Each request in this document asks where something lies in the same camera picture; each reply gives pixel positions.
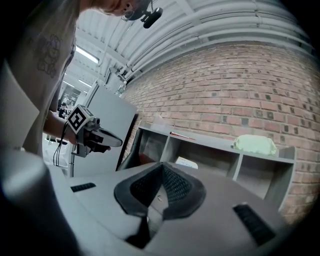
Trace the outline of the red marker pen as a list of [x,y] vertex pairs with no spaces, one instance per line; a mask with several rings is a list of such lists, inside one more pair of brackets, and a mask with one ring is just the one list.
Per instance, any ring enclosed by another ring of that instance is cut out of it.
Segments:
[[169,134],[172,135],[172,136],[175,136],[175,137],[180,137],[180,138],[184,138],[184,139],[187,139],[187,140],[195,141],[195,139],[192,138],[192,137],[188,137],[188,136],[185,136],[185,135],[173,132],[173,131],[171,131]]

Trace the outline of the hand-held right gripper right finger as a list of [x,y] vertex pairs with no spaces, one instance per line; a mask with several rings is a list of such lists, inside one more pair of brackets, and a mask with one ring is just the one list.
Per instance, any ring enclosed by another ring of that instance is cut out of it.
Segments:
[[176,168],[200,181],[199,207],[183,218],[164,219],[169,190],[161,185],[148,209],[150,241],[144,251],[155,256],[266,256],[288,230],[279,212],[229,178],[183,165]]

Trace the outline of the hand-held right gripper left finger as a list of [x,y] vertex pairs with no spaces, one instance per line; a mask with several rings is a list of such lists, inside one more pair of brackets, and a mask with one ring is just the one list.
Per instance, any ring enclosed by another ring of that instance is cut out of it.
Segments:
[[[138,183],[132,182],[126,188],[117,188],[117,185],[157,166],[157,163],[148,163],[105,174],[72,177],[67,181],[71,187],[77,187],[75,196],[100,224],[125,244],[144,249],[163,222],[162,171],[145,174]],[[147,199],[146,216],[127,214],[115,195],[133,195],[133,198],[140,203]]]

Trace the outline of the grey wooden shelf unit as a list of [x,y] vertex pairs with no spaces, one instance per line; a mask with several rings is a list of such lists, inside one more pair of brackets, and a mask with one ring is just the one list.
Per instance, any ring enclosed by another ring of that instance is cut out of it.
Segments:
[[[178,133],[195,140],[170,135]],[[263,155],[233,149],[231,140],[177,130],[165,131],[140,125],[136,131],[139,152],[155,162],[174,163],[183,157],[198,168],[230,178],[242,187],[281,210],[288,197],[296,167],[297,150],[287,147],[276,155]]]

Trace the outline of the white notice card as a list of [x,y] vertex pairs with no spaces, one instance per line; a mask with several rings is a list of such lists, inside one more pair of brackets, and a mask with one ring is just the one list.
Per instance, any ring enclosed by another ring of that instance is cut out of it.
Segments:
[[186,166],[186,167],[189,167],[189,168],[193,168],[193,169],[198,169],[198,164],[194,161],[191,161],[191,160],[188,160],[184,157],[181,157],[179,156],[176,161],[175,161],[176,164],[178,165],[182,165],[182,166]]

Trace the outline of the green wipes packet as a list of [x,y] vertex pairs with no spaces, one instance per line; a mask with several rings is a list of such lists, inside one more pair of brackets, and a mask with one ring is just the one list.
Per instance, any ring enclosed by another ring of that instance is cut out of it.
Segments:
[[275,156],[278,150],[271,138],[251,134],[238,136],[231,147],[236,150],[267,156]]

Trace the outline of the clear plastic bottle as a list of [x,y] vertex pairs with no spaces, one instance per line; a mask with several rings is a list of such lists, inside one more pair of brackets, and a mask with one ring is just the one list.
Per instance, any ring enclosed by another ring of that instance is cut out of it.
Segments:
[[117,91],[115,92],[115,94],[118,96],[118,97],[122,97],[125,89],[126,89],[126,86],[127,86],[127,82],[124,81],[120,86],[119,88],[117,89]]

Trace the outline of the clear acrylic holder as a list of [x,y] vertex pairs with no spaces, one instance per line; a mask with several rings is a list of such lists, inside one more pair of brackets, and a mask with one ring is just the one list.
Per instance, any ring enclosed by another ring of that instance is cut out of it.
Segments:
[[167,128],[167,120],[160,114],[156,114],[151,124],[151,129],[164,132]]

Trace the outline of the person's torso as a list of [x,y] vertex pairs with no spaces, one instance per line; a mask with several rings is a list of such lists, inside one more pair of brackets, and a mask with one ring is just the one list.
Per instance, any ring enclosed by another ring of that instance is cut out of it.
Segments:
[[75,54],[79,14],[80,0],[42,0],[21,23],[0,68],[0,147],[43,154],[44,125]]

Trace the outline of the person's left forearm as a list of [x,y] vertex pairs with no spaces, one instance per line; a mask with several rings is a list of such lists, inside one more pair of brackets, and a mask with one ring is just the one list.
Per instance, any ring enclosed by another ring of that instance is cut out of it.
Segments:
[[[44,122],[43,132],[47,135],[61,138],[65,123],[66,121],[64,119],[54,115],[54,113],[49,110]],[[64,139],[73,145],[77,144],[76,134],[69,126],[65,130]]]

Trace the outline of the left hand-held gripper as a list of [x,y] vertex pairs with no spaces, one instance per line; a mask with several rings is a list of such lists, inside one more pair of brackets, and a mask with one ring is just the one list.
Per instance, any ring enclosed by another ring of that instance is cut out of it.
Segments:
[[114,148],[121,147],[123,144],[119,137],[101,128],[100,118],[95,117],[84,105],[78,104],[66,120],[75,133],[76,150],[72,152],[75,156],[85,158],[94,151],[98,143]]

